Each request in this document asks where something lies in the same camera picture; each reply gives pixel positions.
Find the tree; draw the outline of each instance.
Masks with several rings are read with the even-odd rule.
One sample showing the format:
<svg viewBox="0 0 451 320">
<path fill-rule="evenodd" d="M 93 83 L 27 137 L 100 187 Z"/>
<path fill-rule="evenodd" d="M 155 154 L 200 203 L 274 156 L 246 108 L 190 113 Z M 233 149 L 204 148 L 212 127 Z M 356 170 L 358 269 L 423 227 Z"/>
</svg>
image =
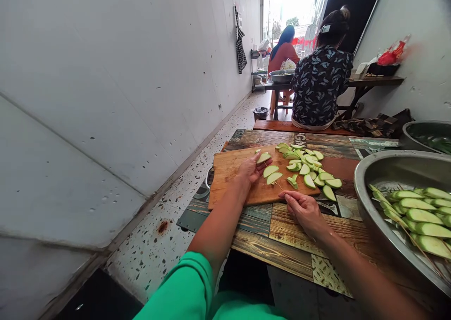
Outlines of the tree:
<svg viewBox="0 0 451 320">
<path fill-rule="evenodd" d="M 282 34 L 282 28 L 279 22 L 274 22 L 272 24 L 272 39 L 277 39 Z"/>
<path fill-rule="evenodd" d="M 287 25 L 293 25 L 298 26 L 299 25 L 299 19 L 297 17 L 293 17 L 287 20 Z"/>
</svg>

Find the dark hair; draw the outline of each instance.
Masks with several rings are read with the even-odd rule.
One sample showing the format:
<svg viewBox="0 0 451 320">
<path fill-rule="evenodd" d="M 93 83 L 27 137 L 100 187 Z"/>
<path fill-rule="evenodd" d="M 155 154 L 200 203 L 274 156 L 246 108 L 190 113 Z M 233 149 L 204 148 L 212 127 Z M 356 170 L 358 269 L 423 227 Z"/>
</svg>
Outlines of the dark hair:
<svg viewBox="0 0 451 320">
<path fill-rule="evenodd" d="M 271 51 L 270 60 L 272 60 L 276 56 L 277 50 L 279 49 L 279 47 L 282 46 L 283 43 L 291 44 L 294 37 L 295 37 L 295 27 L 292 25 L 287 25 L 287 27 L 283 30 L 282 34 L 280 35 L 279 42 Z"/>
<path fill-rule="evenodd" d="M 332 11 L 321 22 L 318 32 L 318 46 L 337 45 L 349 30 L 348 21 L 351 12 L 343 5 L 340 10 Z"/>
</svg>

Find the green sleeve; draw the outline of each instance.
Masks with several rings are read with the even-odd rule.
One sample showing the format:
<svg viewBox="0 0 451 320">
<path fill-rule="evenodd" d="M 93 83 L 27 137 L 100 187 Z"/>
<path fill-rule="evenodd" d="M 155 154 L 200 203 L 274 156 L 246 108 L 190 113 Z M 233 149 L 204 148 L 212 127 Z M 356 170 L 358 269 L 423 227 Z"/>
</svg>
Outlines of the green sleeve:
<svg viewBox="0 0 451 320">
<path fill-rule="evenodd" d="M 186 253 L 134 320 L 205 319 L 213 298 L 213 272 L 202 254 Z"/>
</svg>

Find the trash bin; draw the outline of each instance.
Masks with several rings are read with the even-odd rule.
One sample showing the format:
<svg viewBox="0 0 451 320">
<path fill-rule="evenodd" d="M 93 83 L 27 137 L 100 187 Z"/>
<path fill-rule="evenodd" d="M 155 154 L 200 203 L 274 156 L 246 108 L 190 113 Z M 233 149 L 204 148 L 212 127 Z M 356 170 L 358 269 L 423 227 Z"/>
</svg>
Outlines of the trash bin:
<svg viewBox="0 0 451 320">
<path fill-rule="evenodd" d="M 254 113 L 254 122 L 256 120 L 266 120 L 268 116 L 268 109 L 264 107 L 256 107 L 252 112 Z"/>
</svg>

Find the stainless steel bowl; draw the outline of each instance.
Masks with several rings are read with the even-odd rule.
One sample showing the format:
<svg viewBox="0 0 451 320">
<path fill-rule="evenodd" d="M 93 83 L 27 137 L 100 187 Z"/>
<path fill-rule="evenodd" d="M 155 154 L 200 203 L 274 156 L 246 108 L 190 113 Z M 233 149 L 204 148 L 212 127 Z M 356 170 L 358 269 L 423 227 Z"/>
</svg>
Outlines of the stainless steel bowl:
<svg viewBox="0 0 451 320">
<path fill-rule="evenodd" d="M 278 70 L 270 72 L 271 80 L 275 84 L 289 84 L 291 79 L 293 79 L 293 75 L 295 70 Z"/>
<path fill-rule="evenodd" d="M 432 290 L 438 289 L 448 297 L 451 297 L 451 286 L 431 269 L 430 263 L 411 244 L 405 232 L 387 222 L 379 203 L 371 198 L 368 184 L 386 187 L 386 190 L 436 187 L 450 192 L 450 173 L 451 156 L 408 150 L 374 153 L 364 158 L 354 173 L 354 185 L 360 200 L 359 212 L 370 234 L 398 265 L 420 276 Z M 432 254 L 429 257 L 445 275 L 448 274 L 442 259 Z"/>
<path fill-rule="evenodd" d="M 399 138 L 399 146 L 403 149 L 445 154 L 441 151 L 426 146 L 423 143 L 419 142 L 418 140 L 414 139 L 409 132 L 412 132 L 412 130 L 415 129 L 421 129 L 422 132 L 433 135 L 435 137 L 448 137 L 451 140 L 451 122 L 444 122 L 438 120 L 423 120 L 409 122 L 407 124 L 404 124 L 403 134 Z"/>
</svg>

